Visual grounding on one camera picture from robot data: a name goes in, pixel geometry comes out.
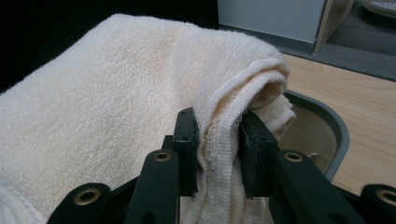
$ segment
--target wooden floor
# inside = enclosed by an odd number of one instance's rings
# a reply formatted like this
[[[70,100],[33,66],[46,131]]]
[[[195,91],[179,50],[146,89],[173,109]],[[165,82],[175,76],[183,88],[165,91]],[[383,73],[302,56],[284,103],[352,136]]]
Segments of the wooden floor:
[[[285,57],[288,89],[328,105],[348,127],[350,145],[334,185],[359,195],[371,183],[396,188],[396,82]]]

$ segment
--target terry cloth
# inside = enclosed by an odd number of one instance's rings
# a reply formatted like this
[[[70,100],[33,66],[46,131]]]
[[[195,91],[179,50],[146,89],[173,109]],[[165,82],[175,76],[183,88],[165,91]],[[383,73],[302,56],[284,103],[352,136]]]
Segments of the terry cloth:
[[[82,184],[114,189],[138,176],[193,106],[199,192],[182,199],[181,223],[261,222],[265,203],[247,200],[241,181],[237,126],[250,109],[282,135],[294,118],[281,95],[288,73],[251,36],[110,17],[0,96],[0,220],[39,223]]]

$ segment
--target towel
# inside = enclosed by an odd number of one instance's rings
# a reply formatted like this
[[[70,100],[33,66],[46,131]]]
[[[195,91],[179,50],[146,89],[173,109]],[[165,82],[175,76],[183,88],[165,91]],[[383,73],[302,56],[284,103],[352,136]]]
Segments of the towel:
[[[113,15],[0,95],[0,220],[46,222],[72,189],[112,189],[139,175],[150,151],[193,107],[199,192],[181,223],[258,223],[247,200],[238,122],[252,110],[280,138],[294,118],[288,67],[257,38],[151,17]]]

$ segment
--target wooden surface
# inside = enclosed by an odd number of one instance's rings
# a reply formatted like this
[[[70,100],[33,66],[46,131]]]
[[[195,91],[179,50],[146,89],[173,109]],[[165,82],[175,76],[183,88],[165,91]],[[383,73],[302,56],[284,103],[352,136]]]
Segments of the wooden surface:
[[[288,89],[335,110],[350,134],[334,185],[361,194],[371,183],[396,187],[396,83],[285,55]]]

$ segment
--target white towel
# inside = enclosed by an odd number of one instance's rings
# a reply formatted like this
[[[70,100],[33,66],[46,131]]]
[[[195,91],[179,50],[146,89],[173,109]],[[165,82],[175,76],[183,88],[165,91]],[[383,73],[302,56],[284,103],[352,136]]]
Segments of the white towel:
[[[44,222],[79,185],[131,180],[193,106],[203,171],[181,222],[260,222],[265,204],[246,200],[241,182],[237,124],[249,108],[280,137],[294,118],[281,95],[288,73],[254,37],[110,17],[0,96],[0,220]]]

